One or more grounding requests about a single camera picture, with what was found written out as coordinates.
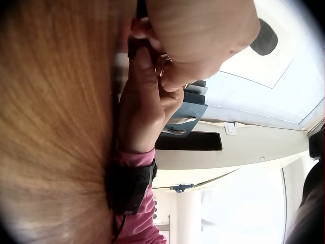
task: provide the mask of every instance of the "ceiling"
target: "ceiling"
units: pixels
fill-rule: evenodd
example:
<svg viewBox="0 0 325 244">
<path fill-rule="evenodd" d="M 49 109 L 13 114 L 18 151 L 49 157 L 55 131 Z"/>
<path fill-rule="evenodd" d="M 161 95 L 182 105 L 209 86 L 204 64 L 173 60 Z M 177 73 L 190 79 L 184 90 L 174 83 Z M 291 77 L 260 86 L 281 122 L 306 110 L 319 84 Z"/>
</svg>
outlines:
<svg viewBox="0 0 325 244">
<path fill-rule="evenodd" d="M 324 36 L 296 2 L 254 2 L 276 46 L 263 56 L 247 47 L 206 79 L 203 119 L 306 129 L 324 118 Z"/>
</svg>

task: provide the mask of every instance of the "finger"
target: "finger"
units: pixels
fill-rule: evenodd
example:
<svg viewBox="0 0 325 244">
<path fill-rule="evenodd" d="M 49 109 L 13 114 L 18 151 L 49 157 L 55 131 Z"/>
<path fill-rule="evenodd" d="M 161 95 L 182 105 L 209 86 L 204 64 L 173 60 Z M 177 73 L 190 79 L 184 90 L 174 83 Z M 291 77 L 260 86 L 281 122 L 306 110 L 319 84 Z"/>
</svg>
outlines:
<svg viewBox="0 0 325 244">
<path fill-rule="evenodd" d="M 173 92 L 187 83 L 195 82 L 191 75 L 179 69 L 173 62 L 170 62 L 165 68 L 161 79 L 161 84 L 165 91 Z"/>
<path fill-rule="evenodd" d="M 161 107 L 158 79 L 148 49 L 141 47 L 134 59 L 134 72 L 138 84 L 141 106 Z"/>
<path fill-rule="evenodd" d="M 132 29 L 132 36 L 137 39 L 147 38 L 155 50 L 164 53 L 163 47 L 161 46 L 158 36 L 153 30 L 149 20 L 141 20 L 141 22 L 136 24 Z"/>
<path fill-rule="evenodd" d="M 191 63 L 170 62 L 164 67 L 162 75 L 164 90 L 172 92 L 188 83 L 211 77 L 219 71 L 221 63 L 211 65 L 209 61 L 210 59 Z"/>
<path fill-rule="evenodd" d="M 143 18 L 132 27 L 132 36 L 138 39 L 147 38 L 147 32 L 152 28 L 148 18 Z"/>
<path fill-rule="evenodd" d="M 184 90 L 179 88 L 174 92 L 166 92 L 166 95 L 160 98 L 161 105 L 165 111 L 165 122 L 180 108 L 184 99 Z"/>
</svg>

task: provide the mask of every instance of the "black wrist strap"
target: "black wrist strap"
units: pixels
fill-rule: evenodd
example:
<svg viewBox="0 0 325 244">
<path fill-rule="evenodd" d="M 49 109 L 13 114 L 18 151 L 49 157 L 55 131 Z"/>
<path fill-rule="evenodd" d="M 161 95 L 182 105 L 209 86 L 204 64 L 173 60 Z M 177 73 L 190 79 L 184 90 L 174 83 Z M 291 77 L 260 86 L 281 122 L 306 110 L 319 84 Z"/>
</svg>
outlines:
<svg viewBox="0 0 325 244">
<path fill-rule="evenodd" d="M 153 180 L 155 160 L 146 167 L 122 167 L 111 162 L 106 174 L 108 204 L 115 215 L 135 215 Z"/>
</svg>

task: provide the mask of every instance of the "black object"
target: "black object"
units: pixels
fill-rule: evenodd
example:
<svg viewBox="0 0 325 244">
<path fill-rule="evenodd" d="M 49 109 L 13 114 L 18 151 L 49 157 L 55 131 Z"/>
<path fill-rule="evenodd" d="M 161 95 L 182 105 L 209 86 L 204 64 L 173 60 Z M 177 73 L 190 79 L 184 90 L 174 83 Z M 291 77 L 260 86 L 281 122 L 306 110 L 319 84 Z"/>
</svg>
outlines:
<svg viewBox="0 0 325 244">
<path fill-rule="evenodd" d="M 260 20 L 261 29 L 256 39 L 250 45 L 261 56 L 270 54 L 278 44 L 278 37 L 264 20 Z"/>
<path fill-rule="evenodd" d="M 220 134 L 215 132 L 190 132 L 187 137 L 160 136 L 156 142 L 155 147 L 158 150 L 222 150 Z"/>
<path fill-rule="evenodd" d="M 113 161 L 106 176 L 109 207 L 116 215 L 135 215 L 152 183 L 155 160 L 147 167 L 122 167 Z"/>
<path fill-rule="evenodd" d="M 313 160 L 324 157 L 324 128 L 309 138 L 309 156 Z"/>
<path fill-rule="evenodd" d="M 147 11 L 147 5 L 146 5 L 146 0 L 138 0 L 136 4 L 136 17 L 138 19 L 142 19 L 144 17 L 148 17 L 148 11 Z"/>
</svg>

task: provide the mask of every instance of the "light switch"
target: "light switch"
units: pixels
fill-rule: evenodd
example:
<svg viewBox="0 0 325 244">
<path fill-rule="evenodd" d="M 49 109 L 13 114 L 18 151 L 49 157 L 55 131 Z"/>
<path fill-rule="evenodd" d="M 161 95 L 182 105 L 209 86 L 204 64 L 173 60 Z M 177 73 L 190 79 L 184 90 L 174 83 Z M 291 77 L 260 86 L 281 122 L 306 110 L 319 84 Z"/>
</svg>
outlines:
<svg viewBox="0 0 325 244">
<path fill-rule="evenodd" d="M 234 123 L 225 123 L 226 135 L 237 135 Z"/>
</svg>

